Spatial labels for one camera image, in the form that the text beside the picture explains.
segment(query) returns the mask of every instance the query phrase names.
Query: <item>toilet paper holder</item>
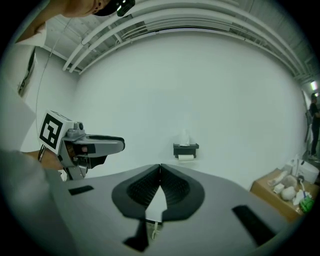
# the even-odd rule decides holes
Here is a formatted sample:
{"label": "toilet paper holder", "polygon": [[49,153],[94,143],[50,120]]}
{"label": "toilet paper holder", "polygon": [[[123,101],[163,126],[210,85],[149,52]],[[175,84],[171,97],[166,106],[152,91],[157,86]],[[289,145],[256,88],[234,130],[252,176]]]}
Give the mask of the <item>toilet paper holder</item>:
{"label": "toilet paper holder", "polygon": [[196,150],[199,145],[190,144],[189,146],[180,146],[179,144],[173,144],[173,154],[175,158],[179,158],[179,155],[193,155],[196,158]]}

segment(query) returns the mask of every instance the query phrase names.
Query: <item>nose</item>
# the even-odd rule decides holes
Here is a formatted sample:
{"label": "nose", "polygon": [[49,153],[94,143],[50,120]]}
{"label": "nose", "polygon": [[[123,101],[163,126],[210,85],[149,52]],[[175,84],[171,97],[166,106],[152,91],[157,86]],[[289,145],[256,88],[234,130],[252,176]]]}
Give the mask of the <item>nose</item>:
{"label": "nose", "polygon": [[98,0],[97,7],[94,9],[96,12],[102,10],[105,7],[103,0]]}

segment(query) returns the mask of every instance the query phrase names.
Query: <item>black pants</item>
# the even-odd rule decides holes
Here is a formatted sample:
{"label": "black pants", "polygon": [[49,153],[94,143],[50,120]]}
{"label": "black pants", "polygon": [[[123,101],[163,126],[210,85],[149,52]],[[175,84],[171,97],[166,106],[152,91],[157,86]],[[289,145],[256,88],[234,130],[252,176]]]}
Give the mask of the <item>black pants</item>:
{"label": "black pants", "polygon": [[316,147],[318,144],[318,139],[319,139],[319,128],[313,128],[312,129],[312,135],[313,135],[313,140],[312,140],[312,146],[311,146],[311,155],[315,155],[316,154]]}

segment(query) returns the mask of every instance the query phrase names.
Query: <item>black shirt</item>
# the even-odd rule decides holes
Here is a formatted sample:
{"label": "black shirt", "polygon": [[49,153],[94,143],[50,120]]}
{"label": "black shirt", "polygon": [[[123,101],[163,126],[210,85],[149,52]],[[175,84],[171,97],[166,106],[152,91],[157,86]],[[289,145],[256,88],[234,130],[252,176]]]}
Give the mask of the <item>black shirt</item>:
{"label": "black shirt", "polygon": [[317,105],[315,103],[311,103],[309,111],[312,116],[312,128],[319,129],[320,118],[316,117],[316,115],[315,115],[315,113],[319,113]]}

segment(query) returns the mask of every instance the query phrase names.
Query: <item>ceiling light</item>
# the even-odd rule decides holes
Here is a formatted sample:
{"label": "ceiling light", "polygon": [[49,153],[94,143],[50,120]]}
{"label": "ceiling light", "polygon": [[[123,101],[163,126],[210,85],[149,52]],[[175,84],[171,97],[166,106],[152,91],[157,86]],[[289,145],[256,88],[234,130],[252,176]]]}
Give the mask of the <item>ceiling light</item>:
{"label": "ceiling light", "polygon": [[318,86],[317,86],[316,81],[313,81],[312,83],[310,83],[310,85],[311,85],[311,88],[312,88],[313,91],[315,91],[316,89],[318,89]]}

